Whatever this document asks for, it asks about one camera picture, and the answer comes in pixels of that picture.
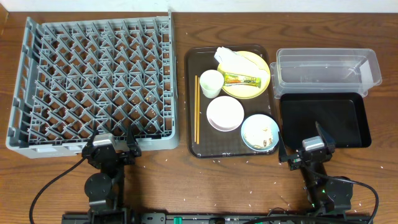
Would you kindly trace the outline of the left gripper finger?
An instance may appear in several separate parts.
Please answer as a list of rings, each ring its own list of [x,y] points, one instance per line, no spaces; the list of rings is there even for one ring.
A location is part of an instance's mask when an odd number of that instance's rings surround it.
[[[134,133],[133,133],[133,125],[130,125],[127,129],[127,139],[126,139],[126,144],[129,149],[129,152],[134,156],[134,157],[141,157],[142,156],[142,151],[140,146],[138,145],[138,142],[135,139]]]
[[[96,130],[94,130],[94,132],[93,132],[93,134],[91,135],[91,137],[89,138],[89,140],[88,140],[88,142],[87,142],[87,144],[86,144],[86,148],[88,148],[88,149],[91,149],[92,147],[93,147],[93,142],[94,142],[94,139],[95,139],[95,137],[98,135],[98,130],[96,129]]]

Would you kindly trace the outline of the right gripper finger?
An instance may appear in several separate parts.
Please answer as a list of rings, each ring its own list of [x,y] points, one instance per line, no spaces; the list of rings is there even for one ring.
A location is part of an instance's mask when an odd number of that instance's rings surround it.
[[[287,162],[289,157],[287,155],[285,144],[280,132],[278,132],[278,137],[279,137],[279,154],[278,154],[279,162],[280,163]]]
[[[319,122],[315,122],[318,135],[321,137],[325,147],[335,148],[335,140],[321,127]]]

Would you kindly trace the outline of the light blue bowl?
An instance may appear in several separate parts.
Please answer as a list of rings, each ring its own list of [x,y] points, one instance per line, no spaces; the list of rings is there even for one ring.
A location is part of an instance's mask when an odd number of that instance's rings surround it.
[[[244,120],[241,127],[243,143],[254,152],[273,154],[279,143],[279,126],[265,114],[254,114]]]

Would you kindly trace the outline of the yellow round plate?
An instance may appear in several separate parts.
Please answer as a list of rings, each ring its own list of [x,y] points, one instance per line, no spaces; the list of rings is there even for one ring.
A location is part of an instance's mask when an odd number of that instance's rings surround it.
[[[238,55],[241,55],[258,67],[258,70],[262,72],[261,74],[254,74],[252,75],[249,73],[249,76],[252,77],[259,77],[261,79],[261,87],[249,86],[249,85],[230,85],[227,86],[226,84],[223,85],[222,90],[239,99],[251,99],[261,95],[269,86],[271,82],[271,71],[267,64],[267,62],[260,57],[258,54],[249,52],[249,51],[236,51]]]

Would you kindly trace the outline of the yellow green snack wrapper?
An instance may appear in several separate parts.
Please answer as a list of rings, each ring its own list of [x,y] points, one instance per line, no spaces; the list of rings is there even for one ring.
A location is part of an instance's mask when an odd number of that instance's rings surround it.
[[[234,73],[225,73],[224,74],[224,85],[247,85],[254,86],[257,88],[261,87],[261,79],[259,77],[250,77],[247,75],[239,75]]]

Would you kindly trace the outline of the white paper cup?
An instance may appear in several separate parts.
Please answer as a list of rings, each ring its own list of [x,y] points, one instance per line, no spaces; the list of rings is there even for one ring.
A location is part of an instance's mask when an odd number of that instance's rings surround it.
[[[217,70],[207,70],[200,75],[200,87],[207,98],[216,98],[224,85],[224,77]]]

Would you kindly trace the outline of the white napkin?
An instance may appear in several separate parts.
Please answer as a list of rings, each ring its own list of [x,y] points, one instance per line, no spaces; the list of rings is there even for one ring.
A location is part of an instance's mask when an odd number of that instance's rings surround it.
[[[226,47],[218,47],[214,58],[224,72],[253,77],[270,75],[270,69],[265,60],[252,52],[235,52]]]

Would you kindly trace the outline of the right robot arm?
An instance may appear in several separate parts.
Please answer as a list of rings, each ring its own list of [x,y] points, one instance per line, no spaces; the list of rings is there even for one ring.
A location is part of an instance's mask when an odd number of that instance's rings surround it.
[[[351,208],[353,185],[349,179],[328,176],[324,163],[331,160],[335,152],[334,139],[315,123],[318,135],[304,139],[302,147],[294,154],[287,154],[281,134],[279,137],[279,162],[286,162],[290,170],[302,174],[308,201],[313,205],[312,214],[343,215]]]

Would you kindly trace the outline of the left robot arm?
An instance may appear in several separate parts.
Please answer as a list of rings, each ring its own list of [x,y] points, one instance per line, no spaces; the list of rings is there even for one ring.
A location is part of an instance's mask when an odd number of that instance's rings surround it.
[[[135,164],[135,158],[141,156],[142,152],[131,126],[127,129],[126,143],[128,150],[118,152],[112,134],[95,131],[82,150],[82,157],[99,170],[85,182],[90,223],[134,221],[131,209],[124,206],[124,167]]]

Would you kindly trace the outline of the black rectangular tray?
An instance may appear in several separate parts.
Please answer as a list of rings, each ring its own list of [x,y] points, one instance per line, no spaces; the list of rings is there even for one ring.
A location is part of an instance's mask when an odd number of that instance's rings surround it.
[[[282,137],[291,149],[318,135],[315,124],[336,147],[369,147],[371,134],[363,97],[358,93],[289,93],[280,98]]]

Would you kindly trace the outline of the dark brown serving tray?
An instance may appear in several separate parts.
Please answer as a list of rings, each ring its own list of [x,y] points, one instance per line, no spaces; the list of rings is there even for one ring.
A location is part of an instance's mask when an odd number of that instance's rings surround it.
[[[248,51],[260,56],[268,64],[269,56],[266,49],[260,45],[230,45],[227,48],[233,51]],[[221,132],[211,126],[206,117],[206,110],[211,99],[201,93],[200,97],[200,143],[194,142],[194,109],[195,109],[195,76],[200,76],[203,72],[216,69],[218,62],[214,58],[217,47],[197,47],[190,49],[185,54],[185,90],[186,90],[186,112],[187,112],[187,135],[188,148],[197,158],[216,158],[216,157],[236,157],[236,156],[259,156],[273,154],[278,150],[276,145],[269,152],[259,152],[250,149],[245,145],[241,137],[241,125],[232,131]],[[274,92],[267,87],[265,92],[259,96],[248,99],[238,100],[244,109],[245,119],[254,114],[265,114],[275,121],[278,120],[279,113],[275,105]]]

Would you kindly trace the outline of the grey plastic dish rack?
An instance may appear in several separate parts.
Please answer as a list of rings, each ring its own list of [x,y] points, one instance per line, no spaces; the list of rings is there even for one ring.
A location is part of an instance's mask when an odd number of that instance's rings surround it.
[[[143,151],[179,144],[171,14],[39,24],[27,19],[6,146],[30,159],[73,156],[94,134]]]

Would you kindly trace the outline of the clear plastic bin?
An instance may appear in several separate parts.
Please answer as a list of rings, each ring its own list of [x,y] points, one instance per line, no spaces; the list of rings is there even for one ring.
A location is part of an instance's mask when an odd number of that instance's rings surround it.
[[[288,93],[355,92],[365,97],[369,89],[382,83],[372,49],[279,49],[270,70],[277,99]]]

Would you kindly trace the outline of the left wooden chopstick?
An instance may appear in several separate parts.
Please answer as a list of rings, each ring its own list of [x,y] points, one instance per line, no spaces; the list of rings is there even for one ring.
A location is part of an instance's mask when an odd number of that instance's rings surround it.
[[[194,101],[194,142],[197,142],[197,83],[198,83],[198,77],[195,75],[195,91],[194,91],[194,96],[195,96],[195,101]]]

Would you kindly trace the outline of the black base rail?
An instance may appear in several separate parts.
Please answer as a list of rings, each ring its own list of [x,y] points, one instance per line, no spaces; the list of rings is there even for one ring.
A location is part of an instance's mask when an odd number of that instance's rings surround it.
[[[271,223],[271,224],[279,224],[279,223],[321,223],[315,221],[300,221],[300,220],[291,220],[290,218],[294,216],[293,214],[282,214],[282,213],[273,213],[271,215],[260,216],[260,215],[184,215],[184,214],[174,214],[167,215],[164,213],[143,213],[141,215],[136,215],[134,218],[131,218],[127,223],[142,223],[142,224],[212,224],[212,223],[221,223],[221,224],[238,224],[238,223],[246,223],[253,220],[261,219],[261,218],[270,218],[270,217],[281,217],[285,218],[285,220],[270,220],[270,221],[261,221],[258,223]],[[339,219],[343,222],[349,223],[368,223],[369,217],[364,215],[354,215],[354,216],[346,216],[339,217]],[[89,221],[89,216],[86,214],[65,214],[61,219],[62,224],[83,224],[83,223],[91,223]]]

